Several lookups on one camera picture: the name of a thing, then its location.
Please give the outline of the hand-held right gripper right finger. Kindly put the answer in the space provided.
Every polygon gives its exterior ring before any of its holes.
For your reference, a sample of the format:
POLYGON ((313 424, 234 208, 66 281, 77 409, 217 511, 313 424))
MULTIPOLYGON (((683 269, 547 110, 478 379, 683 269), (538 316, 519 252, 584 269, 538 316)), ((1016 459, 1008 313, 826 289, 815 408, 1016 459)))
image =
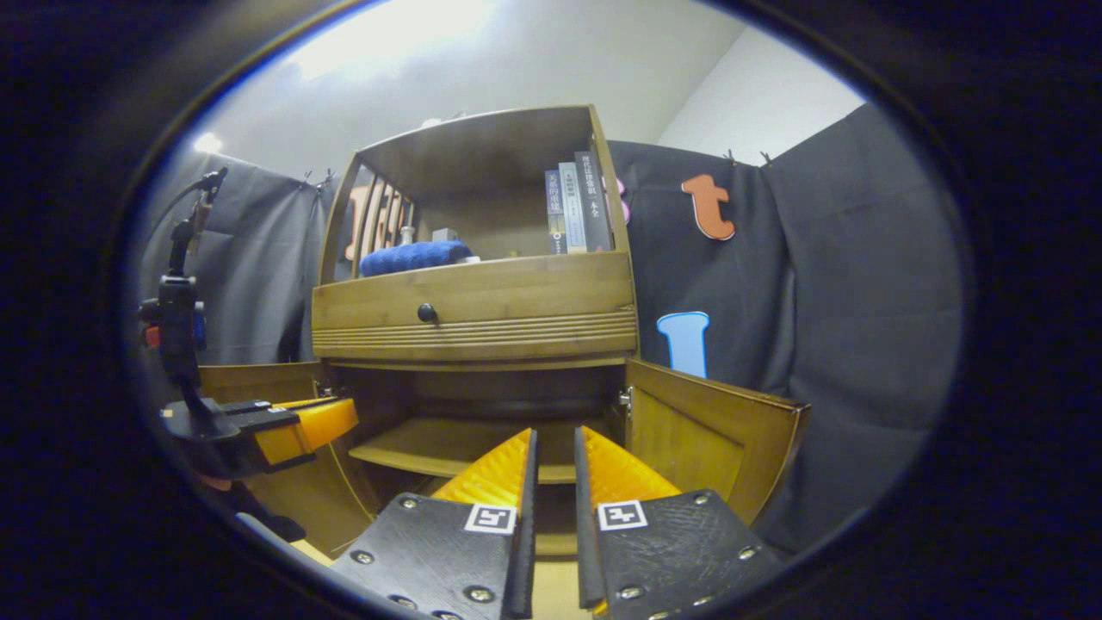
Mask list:
POLYGON ((678 490, 585 426, 574 458, 579 603, 596 619, 701 619, 782 570, 716 491, 678 490))

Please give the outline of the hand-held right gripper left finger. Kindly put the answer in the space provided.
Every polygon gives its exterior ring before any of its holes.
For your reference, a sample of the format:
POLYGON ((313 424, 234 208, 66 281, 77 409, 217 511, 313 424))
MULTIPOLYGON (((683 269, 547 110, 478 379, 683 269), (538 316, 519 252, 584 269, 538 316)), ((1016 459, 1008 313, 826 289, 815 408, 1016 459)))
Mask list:
POLYGON ((433 494, 398 494, 333 569, 432 619, 529 619, 539 433, 491 448, 433 494))

